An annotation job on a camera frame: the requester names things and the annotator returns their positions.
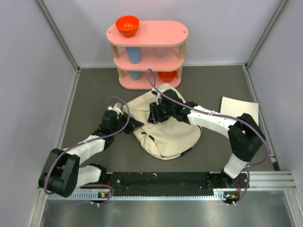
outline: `wooden shelf post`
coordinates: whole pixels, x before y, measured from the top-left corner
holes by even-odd
[[[177,79],[181,79],[182,67],[177,70]]]
[[[119,68],[117,68],[117,70],[118,70],[119,78],[123,78],[124,77],[123,71]]]
[[[185,58],[185,46],[186,46],[186,42],[184,42],[180,45],[180,48],[179,48],[179,58],[180,59]]]
[[[118,52],[117,46],[110,44],[110,47],[112,48],[114,58],[118,59],[119,58],[119,52]]]

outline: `blue cup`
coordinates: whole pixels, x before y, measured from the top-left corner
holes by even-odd
[[[129,71],[128,73],[132,80],[138,80],[140,78],[139,71]]]
[[[129,58],[129,61],[132,64],[137,64],[141,59],[141,48],[140,47],[126,47],[126,52]]]

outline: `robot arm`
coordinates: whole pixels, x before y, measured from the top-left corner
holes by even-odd
[[[186,102],[185,104],[209,114],[189,110],[164,97],[159,99],[159,94],[155,91],[153,91],[153,93],[157,95],[158,98],[157,102],[150,104],[151,114],[149,122],[164,122],[172,116],[180,122],[186,122],[216,131],[230,140],[233,154],[225,165],[222,174],[227,175],[231,179],[235,179],[240,174],[262,146],[260,138],[249,127],[236,120],[213,116],[214,113],[219,113],[207,110],[193,102]],[[166,90],[163,93],[183,103],[177,93],[172,89]],[[249,114],[244,113],[238,118],[250,124],[265,139],[262,131]]]
[[[65,150],[66,153],[56,163],[47,184],[47,189],[60,196],[68,197],[76,187],[87,183],[97,182],[101,173],[106,173],[102,166],[90,164],[84,168],[79,168],[80,164],[89,159],[96,153],[107,149],[114,141],[114,137],[101,139],[100,137],[112,134],[120,130],[127,122],[127,115],[121,111],[121,104],[115,104],[114,107],[108,107],[105,111],[102,123],[87,139],[77,145],[63,150],[53,149],[39,178],[39,186],[44,188],[46,176],[58,156]],[[130,118],[128,125],[123,130],[130,134],[143,123]]]

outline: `pink shelf tier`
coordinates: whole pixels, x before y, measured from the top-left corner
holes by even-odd
[[[150,85],[150,83],[147,80],[146,72],[141,72],[140,79],[138,79],[138,80],[132,80],[127,71],[124,71],[124,75],[125,76],[123,78],[119,77],[119,82],[126,89],[132,89],[132,90],[150,90],[150,89],[152,89],[152,86]],[[155,72],[155,75],[156,75],[157,87],[161,86],[162,84],[165,84],[165,83],[169,83],[173,87],[178,87],[181,82],[181,79],[173,79],[170,82],[165,82],[158,77],[157,72]]]
[[[120,34],[115,24],[107,30],[107,38],[115,46],[174,47],[184,43],[187,35],[184,24],[171,20],[142,20],[132,37]]]
[[[141,60],[138,64],[132,64],[127,56],[126,49],[119,50],[119,58],[114,58],[116,66],[126,71],[146,71],[151,68],[154,71],[174,71],[179,69],[184,59],[178,58],[179,49],[168,47],[163,57],[155,55],[154,48],[141,48]]]

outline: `gray floor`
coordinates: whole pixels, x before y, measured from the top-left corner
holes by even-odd
[[[40,227],[294,227],[284,192],[248,192],[237,205],[222,201],[47,201]]]
[[[252,101],[241,66],[184,67],[178,89],[187,101],[218,112],[222,96]],[[145,92],[123,88],[116,69],[81,70],[62,147],[86,139],[98,127],[109,96],[120,96],[128,102]],[[107,150],[85,163],[102,164],[111,172],[221,171],[231,154],[229,141],[207,129],[203,129],[199,142],[190,152],[169,161],[149,155],[134,135],[121,133]],[[261,161],[265,154],[262,147],[252,162]],[[272,171],[273,167],[268,160],[250,170]]]

